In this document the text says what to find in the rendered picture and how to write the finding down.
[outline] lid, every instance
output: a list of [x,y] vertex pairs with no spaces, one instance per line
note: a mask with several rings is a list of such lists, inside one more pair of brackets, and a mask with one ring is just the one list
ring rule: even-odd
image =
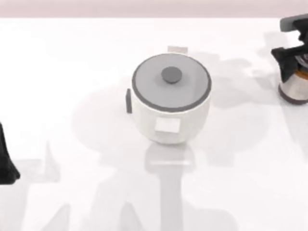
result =
[[153,56],[136,69],[132,88],[151,108],[164,112],[182,112],[201,104],[211,91],[206,68],[183,54]]

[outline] dark gray knob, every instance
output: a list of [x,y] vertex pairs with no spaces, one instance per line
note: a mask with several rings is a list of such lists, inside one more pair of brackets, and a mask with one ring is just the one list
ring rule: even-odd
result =
[[164,81],[166,81],[167,83],[170,84],[174,84],[179,82],[182,79],[182,72],[180,69],[178,69],[177,67],[174,66],[169,66],[166,67],[163,71],[162,71],[162,77],[164,79]]

